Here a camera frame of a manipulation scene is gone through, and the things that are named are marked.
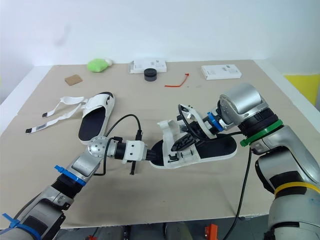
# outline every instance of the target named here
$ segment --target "green cloth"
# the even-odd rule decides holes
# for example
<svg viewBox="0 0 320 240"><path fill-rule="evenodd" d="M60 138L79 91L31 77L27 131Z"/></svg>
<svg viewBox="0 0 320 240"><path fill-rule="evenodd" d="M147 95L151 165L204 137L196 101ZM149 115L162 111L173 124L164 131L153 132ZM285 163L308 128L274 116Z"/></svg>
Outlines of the green cloth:
<svg viewBox="0 0 320 240"><path fill-rule="evenodd" d="M103 70L105 70L108 66L109 64L101 58L93 59L87 64L88 70L94 73L100 73Z"/></svg>

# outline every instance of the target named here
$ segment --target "red object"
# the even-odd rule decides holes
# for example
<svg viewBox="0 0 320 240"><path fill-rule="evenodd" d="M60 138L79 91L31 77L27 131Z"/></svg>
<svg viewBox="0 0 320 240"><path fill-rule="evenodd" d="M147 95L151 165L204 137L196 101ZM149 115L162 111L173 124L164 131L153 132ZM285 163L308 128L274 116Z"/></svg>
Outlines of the red object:
<svg viewBox="0 0 320 240"><path fill-rule="evenodd" d="M189 77L189 73L185 73L185 78L183 80L183 82L180 85L164 85L165 87L169 87L169 88L179 88L182 86L182 84L185 83L185 81L187 80L187 78Z"/></svg>
<svg viewBox="0 0 320 240"><path fill-rule="evenodd" d="M89 235L85 238L85 240L98 240L98 238L96 236Z"/></svg>
<svg viewBox="0 0 320 240"><path fill-rule="evenodd" d="M210 224L205 227L205 238L207 240L218 240L218 226Z"/></svg>

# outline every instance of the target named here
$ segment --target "yellow ring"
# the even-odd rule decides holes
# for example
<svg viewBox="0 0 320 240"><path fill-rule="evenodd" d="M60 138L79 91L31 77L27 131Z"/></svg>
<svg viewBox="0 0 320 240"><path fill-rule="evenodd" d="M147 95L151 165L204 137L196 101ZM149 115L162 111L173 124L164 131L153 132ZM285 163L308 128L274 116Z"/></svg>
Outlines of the yellow ring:
<svg viewBox="0 0 320 240"><path fill-rule="evenodd" d="M274 195L277 195L277 193L283 189L292 188L292 187L306 187L306 188L315 190L316 192L318 192L320 194L320 189L317 188L315 185L312 185L311 183L303 182L303 181L293 181L293 182L288 182L288 183L285 183L285 184L278 186L274 190Z"/></svg>

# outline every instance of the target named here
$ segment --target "green ring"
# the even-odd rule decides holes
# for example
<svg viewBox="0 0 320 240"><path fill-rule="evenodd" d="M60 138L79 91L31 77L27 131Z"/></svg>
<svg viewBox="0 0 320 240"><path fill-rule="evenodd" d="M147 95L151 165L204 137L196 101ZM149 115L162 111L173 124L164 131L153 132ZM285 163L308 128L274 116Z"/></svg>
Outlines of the green ring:
<svg viewBox="0 0 320 240"><path fill-rule="evenodd" d="M242 147L245 147L245 146L249 145L250 143L254 142L255 140L258 140L258 139L262 138L264 135L272 132L276 128L280 127L282 124L284 124L284 123L280 119L278 119L276 122L272 123L270 126L257 132L255 135L248 137L247 139L243 139L240 142L240 145Z"/></svg>

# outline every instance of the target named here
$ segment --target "white strap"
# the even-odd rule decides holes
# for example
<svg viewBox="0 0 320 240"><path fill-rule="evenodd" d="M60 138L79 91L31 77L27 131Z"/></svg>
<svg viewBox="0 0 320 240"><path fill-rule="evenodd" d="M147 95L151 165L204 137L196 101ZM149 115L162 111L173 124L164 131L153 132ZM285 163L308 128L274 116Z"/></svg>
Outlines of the white strap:
<svg viewBox="0 0 320 240"><path fill-rule="evenodd" d="M101 107L107 108L106 102L108 98L110 98L110 95L108 94L98 94L89 98L87 103L81 107L81 109L83 109L82 118L84 118L88 113L92 112L95 109Z"/></svg>
<svg viewBox="0 0 320 240"><path fill-rule="evenodd" d="M110 96L107 94L98 94L98 95L95 95L89 99L85 99L85 97L83 97L83 96L79 96L79 97L64 96L64 97L61 97L60 102L55 106L55 108L51 111L48 111L48 112L45 112L44 114L42 114L42 117L52 116L56 112L58 106L61 103L66 104L66 105L78 104L78 106L76 108L74 108L72 111L63 114L62 116L60 116L54 120L48 121L47 123L45 123L43 125L26 129L25 133L32 134L32 133L35 133L35 132L40 131L42 129L45 129L53 124L56 124L59 120L68 119L72 115L74 115L79 109L81 109L81 110L83 109L82 118L84 118L92 110L98 109L100 107L106 107L106 105L107 105L106 102L109 97Z"/></svg>
<svg viewBox="0 0 320 240"><path fill-rule="evenodd" d="M42 114L42 117L49 117L52 116L53 114L55 114L57 108L59 107L59 105L61 103L65 104L65 105L74 105L74 104L79 104L81 102L86 103L88 101L88 99L85 99L84 96L79 96L79 97L72 97L72 96L63 96L60 98L60 102L55 106L55 108L51 111L45 112L44 114Z"/></svg>
<svg viewBox="0 0 320 240"><path fill-rule="evenodd" d="M48 121L47 123L43 124L43 125L40 125L40 126L35 126L35 127L32 127L32 128L28 128L25 130L25 133L27 134L32 134L32 133L35 133L37 131L40 131L42 129L45 129L53 124L56 124L59 120L64 120L64 119L68 119L70 118L73 114L75 114L81 107L83 103L79 103L78 106L76 106L76 108L74 108L72 111L70 112L67 112L65 114L63 114L62 116L54 119L54 120L51 120L51 121Z"/></svg>

